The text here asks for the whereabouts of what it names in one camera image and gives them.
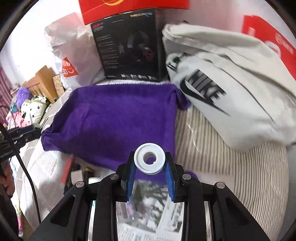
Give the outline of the white tape roll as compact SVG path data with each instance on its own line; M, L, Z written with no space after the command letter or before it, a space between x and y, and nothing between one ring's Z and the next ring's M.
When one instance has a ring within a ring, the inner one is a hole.
M161 172L165 160L164 150L154 143L142 144L134 153L134 164L138 170L146 175L156 175Z

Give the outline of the newspaper sheet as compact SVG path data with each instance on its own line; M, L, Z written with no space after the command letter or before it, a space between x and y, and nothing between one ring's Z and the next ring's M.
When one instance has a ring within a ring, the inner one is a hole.
M116 203L118 240L181 240L184 203L166 185L136 180L128 202Z

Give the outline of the purple towel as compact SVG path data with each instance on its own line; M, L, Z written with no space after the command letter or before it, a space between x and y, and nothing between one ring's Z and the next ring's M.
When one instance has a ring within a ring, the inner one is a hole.
M70 93L42 132L42 146L116 170L145 143L174 154L176 114L189 106L172 84L81 87Z

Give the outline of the white Nike bag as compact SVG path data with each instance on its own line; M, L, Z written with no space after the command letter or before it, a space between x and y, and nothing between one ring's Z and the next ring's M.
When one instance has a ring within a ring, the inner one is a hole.
M173 83L232 149L295 143L295 79L255 37L189 24L163 28Z

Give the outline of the white spotted plush toy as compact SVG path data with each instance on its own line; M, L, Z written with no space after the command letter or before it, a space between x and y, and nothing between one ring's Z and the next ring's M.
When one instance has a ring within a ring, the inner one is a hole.
M49 103L43 96L34 96L31 100L25 100L21 106L22 118L29 125L39 123Z

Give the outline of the wooden furniture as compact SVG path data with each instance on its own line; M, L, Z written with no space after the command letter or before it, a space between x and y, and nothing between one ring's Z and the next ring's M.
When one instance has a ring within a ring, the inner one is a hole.
M43 66L34 77L24 82L22 87L30 90L32 95L46 97L49 102L55 103L59 96L55 88L54 79L60 77L51 67Z

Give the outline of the white Miniso shopping bag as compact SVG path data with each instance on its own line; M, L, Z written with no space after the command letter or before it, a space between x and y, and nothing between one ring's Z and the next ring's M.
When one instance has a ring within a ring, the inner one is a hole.
M96 84L105 74L92 32L76 13L45 28L62 83L71 89Z

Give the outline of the black headset box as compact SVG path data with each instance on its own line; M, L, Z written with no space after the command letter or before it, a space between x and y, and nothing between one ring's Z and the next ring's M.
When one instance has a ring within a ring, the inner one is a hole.
M108 79L161 82L166 74L163 11L129 11L91 24Z

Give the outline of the purple plush toy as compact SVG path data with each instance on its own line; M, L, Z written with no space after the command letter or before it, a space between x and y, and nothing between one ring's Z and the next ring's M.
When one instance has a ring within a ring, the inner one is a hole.
M21 108L23 102L27 99L31 100L33 98L32 93L26 87L21 87L16 95L16 106L18 109Z

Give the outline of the red paper bag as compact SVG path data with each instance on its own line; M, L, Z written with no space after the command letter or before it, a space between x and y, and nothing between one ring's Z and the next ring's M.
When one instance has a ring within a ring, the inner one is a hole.
M245 15L241 32L260 39L273 49L295 78L295 47L277 29L259 16Z

